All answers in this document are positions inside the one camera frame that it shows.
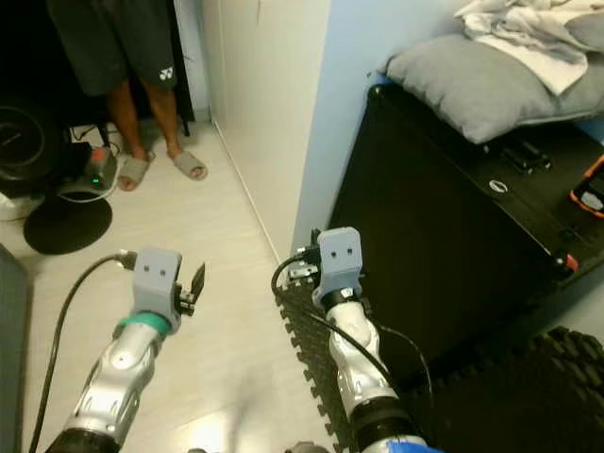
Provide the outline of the grey slipper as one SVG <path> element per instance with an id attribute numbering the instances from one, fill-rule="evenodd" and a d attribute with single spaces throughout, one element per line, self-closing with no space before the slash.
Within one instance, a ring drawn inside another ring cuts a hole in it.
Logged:
<path id="1" fill-rule="evenodd" d="M 181 151 L 171 158 L 172 163 L 185 177 L 191 180 L 203 180 L 209 173 L 207 164 L 190 152 Z"/>
<path id="2" fill-rule="evenodd" d="M 118 168 L 118 187 L 124 190 L 125 193 L 132 193 L 132 191 L 137 190 L 140 184 L 142 184 L 152 160 L 154 160 L 154 156 L 150 154 L 143 157 L 126 156 L 124 163 Z"/>

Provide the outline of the large black case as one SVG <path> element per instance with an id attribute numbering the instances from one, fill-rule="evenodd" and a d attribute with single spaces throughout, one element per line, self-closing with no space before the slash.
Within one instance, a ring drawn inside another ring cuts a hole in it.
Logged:
<path id="1" fill-rule="evenodd" d="M 519 140 L 552 167 L 522 176 L 502 156 Z M 380 354 L 396 381 L 465 365 L 604 266 L 604 219 L 569 197 L 601 154 L 571 122 L 475 145 L 404 88 L 368 91 L 328 223 L 360 233 L 362 288 L 376 323 L 395 331 Z"/>

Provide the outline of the grey pillow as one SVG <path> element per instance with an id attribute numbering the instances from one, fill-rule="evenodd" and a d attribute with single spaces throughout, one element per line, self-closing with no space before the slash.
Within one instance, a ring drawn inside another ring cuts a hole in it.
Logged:
<path id="1" fill-rule="evenodd" d="M 475 145 L 519 126 L 583 120 L 604 113 L 604 55 L 590 53 L 583 77 L 553 94 L 521 61 L 459 35 L 396 53 L 385 77 L 417 96 Z"/>

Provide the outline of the small black device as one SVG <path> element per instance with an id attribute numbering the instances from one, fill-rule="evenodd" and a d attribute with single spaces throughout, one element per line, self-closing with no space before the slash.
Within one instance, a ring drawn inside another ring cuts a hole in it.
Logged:
<path id="1" fill-rule="evenodd" d="M 531 176 L 539 170 L 548 170 L 552 167 L 549 155 L 544 154 L 532 143 L 519 140 L 519 142 L 505 143 L 502 146 L 502 156 L 518 170 L 522 176 Z"/>

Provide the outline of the person in dark shorts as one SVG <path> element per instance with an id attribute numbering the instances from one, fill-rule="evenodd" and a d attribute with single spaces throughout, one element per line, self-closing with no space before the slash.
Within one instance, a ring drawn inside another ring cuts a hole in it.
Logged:
<path id="1" fill-rule="evenodd" d="M 140 135 L 133 85 L 145 92 L 168 159 L 187 152 L 178 133 L 180 73 L 167 0 L 47 0 L 47 12 L 79 88 L 89 96 L 104 96 L 109 120 L 129 156 L 152 155 Z"/>

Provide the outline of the black foam puzzle mat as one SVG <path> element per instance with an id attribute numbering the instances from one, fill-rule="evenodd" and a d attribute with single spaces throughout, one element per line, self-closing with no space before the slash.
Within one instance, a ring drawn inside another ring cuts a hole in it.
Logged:
<path id="1" fill-rule="evenodd" d="M 335 453 L 370 453 L 368 436 L 384 424 L 350 422 L 327 350 L 331 332 L 315 323 L 310 291 L 285 290 L 277 309 Z M 422 440 L 444 453 L 604 453 L 604 345 L 574 329 L 551 329 L 457 371 L 399 380 L 395 389 Z"/>

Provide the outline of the orange black handheld device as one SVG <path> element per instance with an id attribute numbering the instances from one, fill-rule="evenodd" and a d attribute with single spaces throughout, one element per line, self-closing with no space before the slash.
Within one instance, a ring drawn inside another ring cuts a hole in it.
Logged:
<path id="1" fill-rule="evenodd" d="M 604 219 L 604 154 L 583 173 L 569 197 L 583 211 Z"/>

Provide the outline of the pile of pale clothes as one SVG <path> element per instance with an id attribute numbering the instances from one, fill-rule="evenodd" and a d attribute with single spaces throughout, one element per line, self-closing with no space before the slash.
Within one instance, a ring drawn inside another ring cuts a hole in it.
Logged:
<path id="1" fill-rule="evenodd" d="M 604 0 L 471 0 L 454 17 L 467 38 L 513 57 L 555 95 L 604 55 Z"/>

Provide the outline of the dark teal bed frame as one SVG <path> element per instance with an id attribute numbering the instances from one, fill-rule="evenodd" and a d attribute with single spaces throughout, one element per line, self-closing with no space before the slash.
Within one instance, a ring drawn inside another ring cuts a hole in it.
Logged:
<path id="1" fill-rule="evenodd" d="M 0 251 L 0 453 L 21 453 L 30 277 L 16 256 Z"/>

